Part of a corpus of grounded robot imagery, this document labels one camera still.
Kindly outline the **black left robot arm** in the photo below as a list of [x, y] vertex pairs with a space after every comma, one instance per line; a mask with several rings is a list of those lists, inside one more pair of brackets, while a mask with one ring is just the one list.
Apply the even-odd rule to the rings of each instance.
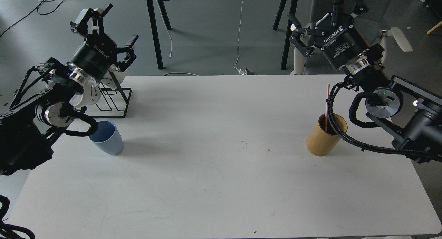
[[86, 104], [72, 104], [74, 96], [85, 96], [107, 73], [125, 72], [137, 58], [133, 35], [123, 47], [105, 33], [103, 18], [112, 4], [83, 9], [71, 22], [71, 31], [84, 40], [66, 64], [49, 58], [30, 68], [9, 109], [1, 113], [1, 174], [35, 169], [52, 158], [51, 146], [62, 134], [92, 135], [95, 119], [85, 114]]

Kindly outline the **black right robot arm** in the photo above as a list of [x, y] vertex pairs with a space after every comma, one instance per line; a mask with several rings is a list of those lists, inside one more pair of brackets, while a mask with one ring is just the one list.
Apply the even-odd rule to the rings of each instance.
[[[330, 65], [343, 69], [346, 77], [336, 83], [326, 99], [326, 126], [360, 148], [382, 154], [404, 155], [415, 162], [441, 161], [441, 97], [402, 77], [388, 79], [383, 72], [384, 47], [370, 45], [356, 28], [354, 19], [367, 13], [363, 0], [330, 0], [331, 11], [303, 28], [289, 13], [289, 40], [304, 56], [321, 50]], [[392, 148], [366, 144], [338, 127], [333, 104], [346, 88], [358, 93], [349, 107], [349, 119], [361, 128], [382, 128], [393, 137]]]

